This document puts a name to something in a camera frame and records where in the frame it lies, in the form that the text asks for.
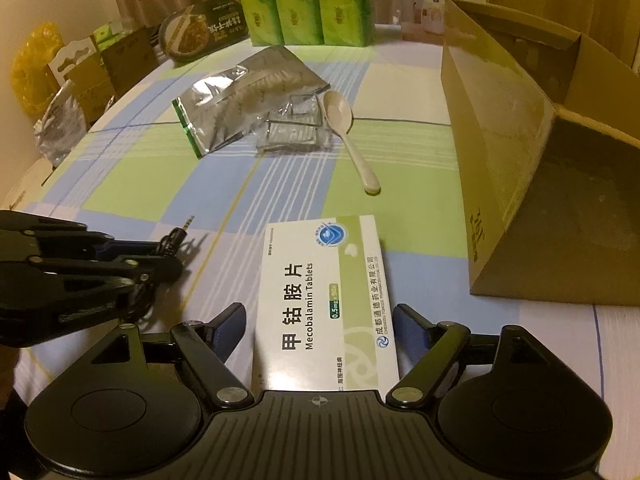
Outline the white mecobalamin medicine box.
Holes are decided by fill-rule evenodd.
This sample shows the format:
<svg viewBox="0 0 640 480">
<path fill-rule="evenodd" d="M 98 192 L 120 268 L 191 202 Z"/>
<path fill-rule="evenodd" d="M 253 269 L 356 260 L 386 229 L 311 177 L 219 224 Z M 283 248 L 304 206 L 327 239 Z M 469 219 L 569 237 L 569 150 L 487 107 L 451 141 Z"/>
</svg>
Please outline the white mecobalamin medicine box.
<svg viewBox="0 0 640 480">
<path fill-rule="evenodd" d="M 373 216 L 268 224 L 254 388 L 388 393 L 399 379 L 392 310 Z"/>
</svg>

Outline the silver foil pouch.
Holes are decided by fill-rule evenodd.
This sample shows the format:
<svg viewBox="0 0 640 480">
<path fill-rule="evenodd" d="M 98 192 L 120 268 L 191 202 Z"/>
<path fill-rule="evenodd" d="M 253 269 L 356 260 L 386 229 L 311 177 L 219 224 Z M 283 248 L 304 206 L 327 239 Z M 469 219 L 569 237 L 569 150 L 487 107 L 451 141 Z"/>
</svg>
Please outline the silver foil pouch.
<svg viewBox="0 0 640 480">
<path fill-rule="evenodd" d="M 202 158 L 239 139 L 292 96 L 314 96 L 329 88 L 288 48 L 272 46 L 195 81 L 172 107 L 195 156 Z"/>
</svg>

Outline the wire rack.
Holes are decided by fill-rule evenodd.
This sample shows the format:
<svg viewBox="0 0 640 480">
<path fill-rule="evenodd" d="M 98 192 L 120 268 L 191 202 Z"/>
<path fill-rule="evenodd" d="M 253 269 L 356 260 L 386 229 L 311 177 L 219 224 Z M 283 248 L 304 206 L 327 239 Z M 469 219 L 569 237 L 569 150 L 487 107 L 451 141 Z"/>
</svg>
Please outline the wire rack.
<svg viewBox="0 0 640 480">
<path fill-rule="evenodd" d="M 258 153 L 329 151 L 332 132 L 326 126 L 316 94 L 294 94 L 252 127 Z"/>
</svg>

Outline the crumpled silver bag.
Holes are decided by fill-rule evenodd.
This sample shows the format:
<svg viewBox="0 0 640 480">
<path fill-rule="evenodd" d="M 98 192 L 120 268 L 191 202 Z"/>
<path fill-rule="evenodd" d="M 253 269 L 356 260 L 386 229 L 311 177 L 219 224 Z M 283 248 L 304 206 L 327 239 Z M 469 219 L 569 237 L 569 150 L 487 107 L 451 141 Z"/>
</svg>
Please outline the crumpled silver bag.
<svg viewBox="0 0 640 480">
<path fill-rule="evenodd" d="M 67 79 L 34 125 L 38 151 L 53 168 L 61 165 L 88 131 L 74 90 L 75 84 Z"/>
</svg>

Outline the yellow plastic bag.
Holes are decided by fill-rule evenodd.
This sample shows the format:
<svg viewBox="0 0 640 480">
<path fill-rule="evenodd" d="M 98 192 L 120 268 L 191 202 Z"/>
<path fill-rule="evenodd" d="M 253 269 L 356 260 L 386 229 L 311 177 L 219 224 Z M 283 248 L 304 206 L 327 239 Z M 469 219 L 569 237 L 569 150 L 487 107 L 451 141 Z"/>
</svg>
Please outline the yellow plastic bag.
<svg viewBox="0 0 640 480">
<path fill-rule="evenodd" d="M 10 83 L 21 108 L 32 120 L 42 117 L 60 85 L 49 63 L 64 47 L 58 26 L 53 22 L 38 25 L 14 56 Z"/>
</svg>

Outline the checked tablecloth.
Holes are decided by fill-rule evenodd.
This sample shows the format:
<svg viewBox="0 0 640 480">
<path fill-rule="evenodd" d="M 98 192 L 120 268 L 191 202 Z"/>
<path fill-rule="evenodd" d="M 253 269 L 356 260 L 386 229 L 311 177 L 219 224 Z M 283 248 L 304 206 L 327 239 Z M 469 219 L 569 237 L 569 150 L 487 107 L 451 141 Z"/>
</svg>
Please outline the checked tablecloth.
<svg viewBox="0 0 640 480">
<path fill-rule="evenodd" d="M 241 42 L 183 67 L 160 66 L 96 123 L 60 168 L 40 162 L 6 204 L 120 240 L 158 240 L 187 226 L 186 270 L 157 303 L 151 330 L 211 318 L 233 301 L 254 309 L 268 223 L 372 214 L 393 302 L 477 333 L 523 325 L 594 390 L 605 389 L 598 308 L 469 292 L 439 47 L 387 40 L 368 48 L 296 49 L 349 100 L 355 116 L 349 135 L 381 181 L 376 197 L 363 192 L 341 144 L 327 152 L 260 156 L 244 138 L 194 155 L 172 101 L 252 51 Z"/>
</svg>

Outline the small brown cardboard boxes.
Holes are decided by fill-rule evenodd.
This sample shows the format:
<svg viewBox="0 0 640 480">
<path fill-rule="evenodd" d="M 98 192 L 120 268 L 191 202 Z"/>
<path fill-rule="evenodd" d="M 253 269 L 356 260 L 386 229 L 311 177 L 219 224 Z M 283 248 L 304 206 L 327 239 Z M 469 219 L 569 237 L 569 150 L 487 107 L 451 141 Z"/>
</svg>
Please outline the small brown cardboard boxes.
<svg viewBox="0 0 640 480">
<path fill-rule="evenodd" d="M 93 37 L 72 41 L 55 53 L 48 70 L 62 87 L 73 83 L 72 96 L 92 126 L 107 104 L 122 98 L 158 67 L 145 28 L 106 40 L 102 48 Z"/>
</svg>

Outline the brown cardboard box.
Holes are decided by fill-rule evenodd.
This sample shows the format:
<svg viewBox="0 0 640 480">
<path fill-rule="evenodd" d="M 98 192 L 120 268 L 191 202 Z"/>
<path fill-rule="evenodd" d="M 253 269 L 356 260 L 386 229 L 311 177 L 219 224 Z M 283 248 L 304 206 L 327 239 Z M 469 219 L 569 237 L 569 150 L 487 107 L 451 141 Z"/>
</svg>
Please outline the brown cardboard box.
<svg viewBox="0 0 640 480">
<path fill-rule="evenodd" d="M 474 295 L 639 302 L 639 78 L 590 37 L 445 4 L 442 88 Z"/>
</svg>

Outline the black instant food bowl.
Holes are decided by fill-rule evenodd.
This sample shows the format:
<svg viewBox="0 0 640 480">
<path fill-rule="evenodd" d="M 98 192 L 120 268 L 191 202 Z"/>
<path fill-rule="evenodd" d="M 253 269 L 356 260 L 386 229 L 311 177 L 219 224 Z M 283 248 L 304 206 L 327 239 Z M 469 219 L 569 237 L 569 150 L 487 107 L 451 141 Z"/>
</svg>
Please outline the black instant food bowl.
<svg viewBox="0 0 640 480">
<path fill-rule="evenodd" d="M 162 51 L 176 63 L 190 63 L 248 37 L 241 3 L 206 0 L 164 19 L 158 31 Z"/>
</svg>

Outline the green tissue multipack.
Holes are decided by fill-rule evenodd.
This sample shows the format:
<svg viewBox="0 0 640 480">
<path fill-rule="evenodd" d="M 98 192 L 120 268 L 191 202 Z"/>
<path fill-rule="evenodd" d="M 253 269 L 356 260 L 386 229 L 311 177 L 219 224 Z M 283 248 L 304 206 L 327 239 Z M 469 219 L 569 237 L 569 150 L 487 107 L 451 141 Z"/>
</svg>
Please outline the green tissue multipack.
<svg viewBox="0 0 640 480">
<path fill-rule="evenodd" d="M 255 46 L 367 47 L 371 0 L 240 0 Z"/>
</svg>

